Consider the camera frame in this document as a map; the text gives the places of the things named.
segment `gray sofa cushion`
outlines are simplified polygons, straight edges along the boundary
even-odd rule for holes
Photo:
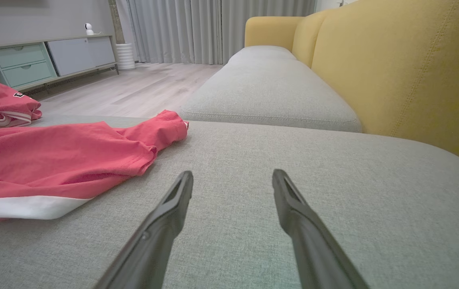
[[[260,48],[267,57],[260,57]],[[186,120],[361,132],[352,108],[330,86],[302,62],[276,51],[274,56],[269,48],[252,46],[235,54],[181,107],[180,115]],[[250,55],[259,61],[246,61]]]
[[[35,125],[102,119],[141,121],[45,116]],[[0,222],[0,288],[92,287],[183,170],[194,191],[164,289],[300,288],[275,168],[371,288],[459,288],[459,157],[398,138],[218,122],[191,122],[144,176],[62,218]]]
[[[249,61],[263,61],[273,59],[290,59],[297,60],[296,57],[288,51],[288,49],[272,45],[249,46],[242,48],[238,53],[235,53],[228,63],[247,63]]]

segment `light wood laminate floor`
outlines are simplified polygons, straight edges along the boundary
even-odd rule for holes
[[[43,115],[99,115],[151,118],[178,108],[222,65],[138,63],[133,71],[107,71],[29,96]]]

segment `gray wall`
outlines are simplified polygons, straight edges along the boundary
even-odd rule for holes
[[[114,34],[108,0],[0,0],[0,44],[85,35]]]

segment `white planter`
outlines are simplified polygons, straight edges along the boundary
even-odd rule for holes
[[[116,44],[117,56],[119,62],[117,66],[120,71],[130,71],[135,69],[135,61],[133,59],[133,47],[131,43]]]

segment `window curtain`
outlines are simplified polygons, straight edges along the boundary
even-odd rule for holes
[[[315,0],[222,0],[222,59],[244,47],[246,21],[254,16],[307,16]]]
[[[315,0],[128,0],[142,62],[226,64],[253,16],[306,16]]]

